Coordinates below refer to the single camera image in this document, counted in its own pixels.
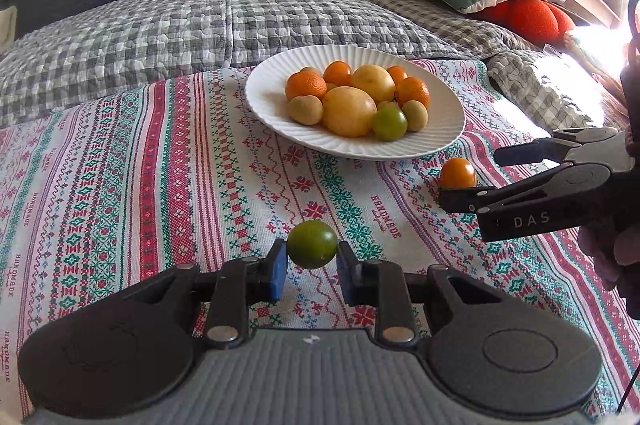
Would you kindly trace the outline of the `right hand purple glove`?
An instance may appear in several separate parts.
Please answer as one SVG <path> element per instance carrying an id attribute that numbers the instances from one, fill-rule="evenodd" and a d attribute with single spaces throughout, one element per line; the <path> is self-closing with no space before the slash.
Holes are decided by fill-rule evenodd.
<path id="1" fill-rule="evenodd" d="M 627 315 L 639 320 L 639 209 L 621 210 L 581 226 L 578 245 L 592 258 L 604 288 L 616 289 Z"/>

